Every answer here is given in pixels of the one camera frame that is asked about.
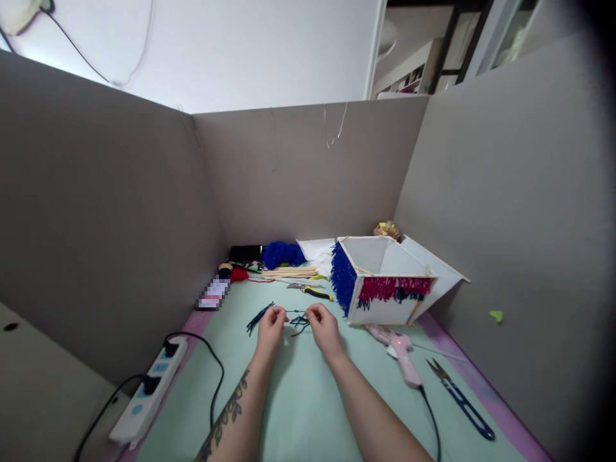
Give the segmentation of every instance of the forearm tattoo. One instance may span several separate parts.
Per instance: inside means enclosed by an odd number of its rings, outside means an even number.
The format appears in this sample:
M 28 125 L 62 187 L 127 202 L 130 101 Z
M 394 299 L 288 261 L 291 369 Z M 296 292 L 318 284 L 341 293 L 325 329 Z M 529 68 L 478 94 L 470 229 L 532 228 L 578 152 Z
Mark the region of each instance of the forearm tattoo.
M 248 375 L 250 370 L 246 369 L 242 378 L 239 379 L 239 384 L 235 388 L 235 391 L 229 398 L 227 404 L 223 411 L 218 416 L 218 419 L 214 422 L 214 426 L 210 430 L 210 434 L 205 439 L 205 443 L 201 446 L 201 450 L 195 459 L 195 462 L 206 462 L 206 460 L 212 455 L 212 441 L 216 442 L 216 447 L 220 445 L 220 440 L 223 437 L 223 425 L 227 425 L 229 423 L 229 416 L 231 416 L 231 424 L 235 423 L 235 419 L 242 414 L 242 407 L 239 405 L 238 401 L 242 397 L 242 390 L 248 387 L 248 383 L 246 382 L 246 376 Z

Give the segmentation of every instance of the hot glue gun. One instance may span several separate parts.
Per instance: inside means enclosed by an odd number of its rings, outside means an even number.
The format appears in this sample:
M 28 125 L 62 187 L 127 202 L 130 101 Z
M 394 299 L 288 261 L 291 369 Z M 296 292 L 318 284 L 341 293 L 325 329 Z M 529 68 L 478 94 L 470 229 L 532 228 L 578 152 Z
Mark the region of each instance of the hot glue gun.
M 387 353 L 398 359 L 404 383 L 413 388 L 419 388 L 422 380 L 408 354 L 408 351 L 413 347 L 411 339 L 395 330 L 377 324 L 368 324 L 366 329 L 376 340 L 387 346 Z

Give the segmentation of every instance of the thread snips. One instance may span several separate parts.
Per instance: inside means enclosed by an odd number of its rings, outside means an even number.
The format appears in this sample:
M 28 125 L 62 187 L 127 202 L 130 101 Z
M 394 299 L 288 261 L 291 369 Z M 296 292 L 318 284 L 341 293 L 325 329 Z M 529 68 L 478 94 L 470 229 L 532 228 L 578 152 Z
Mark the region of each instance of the thread snips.
M 473 405 L 466 399 L 466 397 L 462 394 L 462 392 L 458 389 L 454 381 L 449 377 L 447 372 L 441 367 L 441 365 L 436 362 L 434 358 L 432 358 L 434 364 L 426 359 L 432 371 L 436 374 L 436 376 L 441 380 L 441 383 L 447 388 L 449 394 L 453 397 L 453 399 L 458 403 L 458 406 L 462 408 L 466 417 L 473 423 L 477 431 L 486 438 L 486 440 L 494 441 L 496 438 L 492 429 L 488 426 L 485 420 L 479 415 L 479 413 L 475 410 Z M 473 414 L 475 414 L 475 418 L 473 418 L 468 410 L 471 410 Z

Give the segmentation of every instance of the black plug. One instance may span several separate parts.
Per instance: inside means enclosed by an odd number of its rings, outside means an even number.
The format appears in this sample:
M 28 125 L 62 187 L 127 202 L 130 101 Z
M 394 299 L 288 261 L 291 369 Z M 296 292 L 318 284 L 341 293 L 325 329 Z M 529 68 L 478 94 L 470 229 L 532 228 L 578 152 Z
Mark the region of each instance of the black plug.
M 143 394 L 146 396 L 154 394 L 159 383 L 160 377 L 150 377 L 149 375 L 145 376 L 143 379 Z
M 178 348 L 180 348 L 180 345 L 178 343 L 171 343 L 169 340 L 165 340 L 163 347 L 165 348 L 165 356 L 173 357 Z

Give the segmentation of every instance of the red fringe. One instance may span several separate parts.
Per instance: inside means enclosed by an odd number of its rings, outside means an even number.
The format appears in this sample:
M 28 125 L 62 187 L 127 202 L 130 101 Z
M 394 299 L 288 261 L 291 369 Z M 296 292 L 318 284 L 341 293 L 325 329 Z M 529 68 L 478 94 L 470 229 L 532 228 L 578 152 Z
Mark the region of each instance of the red fringe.
M 426 295 L 430 293 L 431 284 L 431 278 L 366 277 L 359 293 L 359 301 L 365 304 L 375 298 L 390 300 L 396 297 L 398 289 L 403 289 L 405 293 Z

